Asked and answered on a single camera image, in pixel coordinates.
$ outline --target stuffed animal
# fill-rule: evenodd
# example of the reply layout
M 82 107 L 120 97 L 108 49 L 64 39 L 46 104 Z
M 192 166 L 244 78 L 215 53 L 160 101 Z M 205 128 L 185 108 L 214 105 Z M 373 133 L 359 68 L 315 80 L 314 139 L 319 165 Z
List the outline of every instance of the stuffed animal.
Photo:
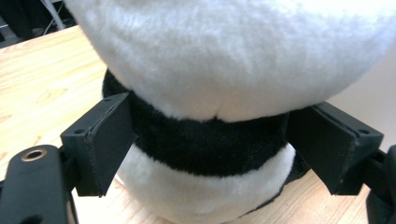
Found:
M 108 66 L 104 96 L 131 93 L 120 179 L 182 224 L 271 202 L 292 179 L 288 113 L 355 82 L 396 36 L 394 0 L 65 2 Z

